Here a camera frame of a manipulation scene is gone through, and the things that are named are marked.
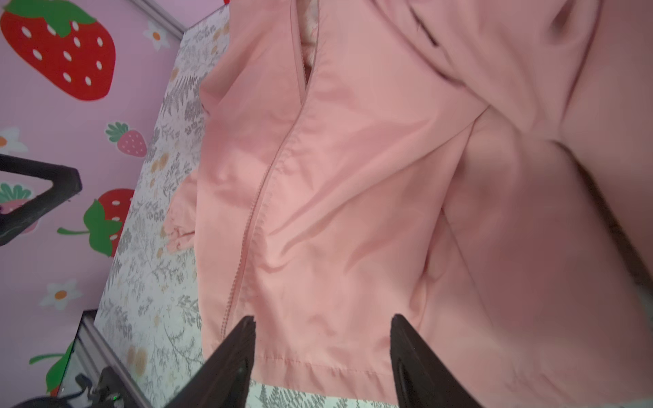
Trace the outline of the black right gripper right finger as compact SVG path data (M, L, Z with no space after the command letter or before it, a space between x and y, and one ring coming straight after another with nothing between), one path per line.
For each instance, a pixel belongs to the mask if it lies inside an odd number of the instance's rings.
M391 321L390 358L399 408L481 408L400 314Z

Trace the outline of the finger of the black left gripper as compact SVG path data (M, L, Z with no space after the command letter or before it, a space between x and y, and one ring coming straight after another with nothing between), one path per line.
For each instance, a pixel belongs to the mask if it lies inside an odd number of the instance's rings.
M41 217L72 199L83 189L76 168L1 155L1 171L49 180L52 186L9 214L1 215L1 246L5 246Z

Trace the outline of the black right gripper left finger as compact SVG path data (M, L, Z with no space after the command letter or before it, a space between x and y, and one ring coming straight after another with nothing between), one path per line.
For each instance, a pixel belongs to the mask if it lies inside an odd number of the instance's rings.
M254 366L256 322L243 317L169 408L244 408Z

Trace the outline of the pink Snoopy hooded jacket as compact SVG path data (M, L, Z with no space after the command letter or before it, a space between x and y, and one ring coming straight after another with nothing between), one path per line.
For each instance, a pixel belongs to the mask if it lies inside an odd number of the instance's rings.
M488 407L652 395L652 335L582 172L652 265L649 1L234 1L166 219L202 351L393 403L401 314Z

